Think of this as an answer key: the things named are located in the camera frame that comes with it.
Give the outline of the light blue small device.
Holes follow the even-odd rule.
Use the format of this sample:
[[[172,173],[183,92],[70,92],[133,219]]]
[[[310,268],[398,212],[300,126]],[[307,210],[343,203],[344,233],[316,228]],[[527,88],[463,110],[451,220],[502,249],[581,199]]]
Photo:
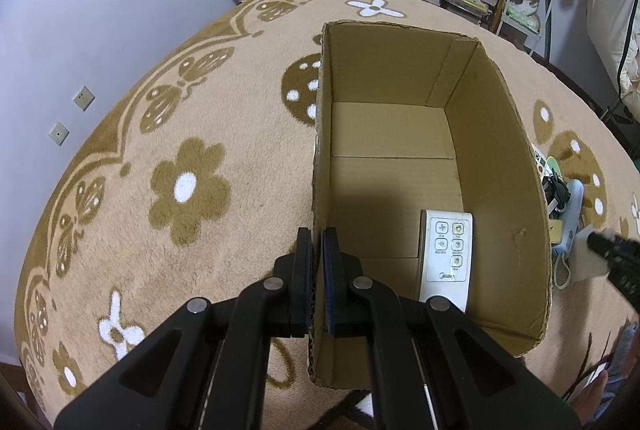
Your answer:
[[[575,236],[578,231],[582,201],[584,200],[584,185],[578,179],[570,179],[567,182],[567,190],[570,198],[561,213],[562,221],[561,238],[558,243],[552,245],[553,285],[562,291],[570,283],[572,272],[568,265],[568,255],[572,250]]]

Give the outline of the white air conditioner remote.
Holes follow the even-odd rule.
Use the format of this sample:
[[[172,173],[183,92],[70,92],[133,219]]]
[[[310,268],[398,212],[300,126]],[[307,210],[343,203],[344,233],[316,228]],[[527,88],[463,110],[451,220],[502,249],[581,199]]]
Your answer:
[[[422,210],[419,299],[442,296],[465,311],[469,299],[473,216],[456,211]]]

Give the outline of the brown cardboard box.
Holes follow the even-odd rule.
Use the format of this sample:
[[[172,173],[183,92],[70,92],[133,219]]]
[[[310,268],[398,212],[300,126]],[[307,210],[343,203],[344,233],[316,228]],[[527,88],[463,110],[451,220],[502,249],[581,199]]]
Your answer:
[[[384,23],[322,31],[314,229],[398,295],[426,268],[421,215],[469,213],[468,261],[438,279],[469,282],[466,314],[506,351],[544,339],[548,213],[532,146],[499,68],[497,42]]]

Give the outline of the beige floral butterfly rug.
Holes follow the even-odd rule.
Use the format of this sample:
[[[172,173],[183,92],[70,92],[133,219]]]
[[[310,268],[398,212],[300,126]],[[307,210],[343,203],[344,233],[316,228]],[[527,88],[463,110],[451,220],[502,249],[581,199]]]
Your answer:
[[[639,234],[639,174],[574,92],[498,36],[420,0],[252,0],[158,63],[56,186],[18,283],[20,359],[55,419],[195,296],[265,279],[314,230],[322,31],[384,22],[497,42],[532,151],[584,183],[590,227]],[[604,277],[552,285],[546,335],[523,354],[562,391],[634,313]]]

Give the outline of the lower white wall socket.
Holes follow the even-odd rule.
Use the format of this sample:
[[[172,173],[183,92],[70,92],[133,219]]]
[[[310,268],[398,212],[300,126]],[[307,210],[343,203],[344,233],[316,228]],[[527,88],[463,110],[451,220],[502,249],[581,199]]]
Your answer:
[[[49,138],[57,146],[61,146],[69,134],[70,131],[60,121],[57,121],[49,131]]]

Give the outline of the white wall socket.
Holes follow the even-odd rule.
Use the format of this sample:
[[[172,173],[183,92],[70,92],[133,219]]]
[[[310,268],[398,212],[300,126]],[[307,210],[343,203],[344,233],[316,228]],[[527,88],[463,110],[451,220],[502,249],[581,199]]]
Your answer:
[[[60,121],[57,121],[49,131],[49,138],[57,146],[61,146],[69,134],[70,131]]]
[[[82,112],[85,112],[95,98],[96,96],[86,86],[83,86],[77,94],[74,95],[73,102]]]

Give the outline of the upper white wall socket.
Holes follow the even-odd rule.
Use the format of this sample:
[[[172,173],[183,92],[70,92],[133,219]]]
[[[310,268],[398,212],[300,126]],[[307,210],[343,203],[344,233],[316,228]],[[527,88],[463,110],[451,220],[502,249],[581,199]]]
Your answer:
[[[86,86],[83,86],[77,94],[74,95],[73,102],[82,112],[85,112],[95,98],[96,96]]]

